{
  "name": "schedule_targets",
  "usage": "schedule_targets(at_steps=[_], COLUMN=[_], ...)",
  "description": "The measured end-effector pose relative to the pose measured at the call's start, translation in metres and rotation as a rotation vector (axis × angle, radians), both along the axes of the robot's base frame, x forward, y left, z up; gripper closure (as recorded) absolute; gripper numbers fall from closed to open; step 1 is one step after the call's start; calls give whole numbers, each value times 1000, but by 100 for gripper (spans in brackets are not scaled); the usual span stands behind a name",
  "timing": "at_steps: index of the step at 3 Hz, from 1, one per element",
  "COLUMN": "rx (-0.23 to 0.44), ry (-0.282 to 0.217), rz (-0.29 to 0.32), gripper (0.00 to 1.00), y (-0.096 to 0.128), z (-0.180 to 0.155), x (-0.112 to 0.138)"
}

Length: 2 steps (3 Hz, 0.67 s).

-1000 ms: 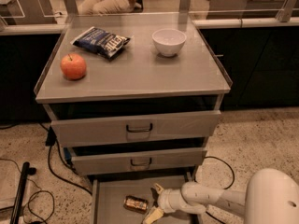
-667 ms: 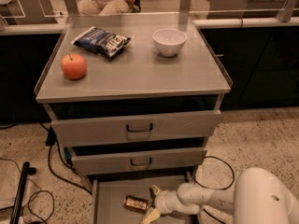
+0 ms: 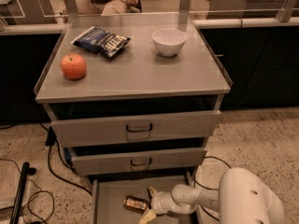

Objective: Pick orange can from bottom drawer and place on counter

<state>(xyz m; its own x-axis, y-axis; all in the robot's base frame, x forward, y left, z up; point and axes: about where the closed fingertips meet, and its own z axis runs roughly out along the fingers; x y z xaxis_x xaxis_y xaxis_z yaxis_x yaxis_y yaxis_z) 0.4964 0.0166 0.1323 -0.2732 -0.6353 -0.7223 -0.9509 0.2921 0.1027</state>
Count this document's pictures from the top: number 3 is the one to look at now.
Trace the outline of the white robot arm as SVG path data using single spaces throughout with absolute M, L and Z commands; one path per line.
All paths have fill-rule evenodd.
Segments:
M 149 193 L 150 208 L 137 224 L 148 224 L 168 212 L 188 215 L 198 205 L 218 212 L 220 224 L 285 224 L 280 198 L 257 175 L 243 168 L 226 171 L 218 190 L 178 184 L 168 192 L 149 187 Z

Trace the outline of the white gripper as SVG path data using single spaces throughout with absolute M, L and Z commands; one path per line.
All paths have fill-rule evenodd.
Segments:
M 146 209 L 137 224 L 149 224 L 156 218 L 157 214 L 162 215 L 172 210 L 172 197 L 169 192 L 157 192 L 153 187 L 148 187 L 149 196 L 151 198 L 151 208 Z

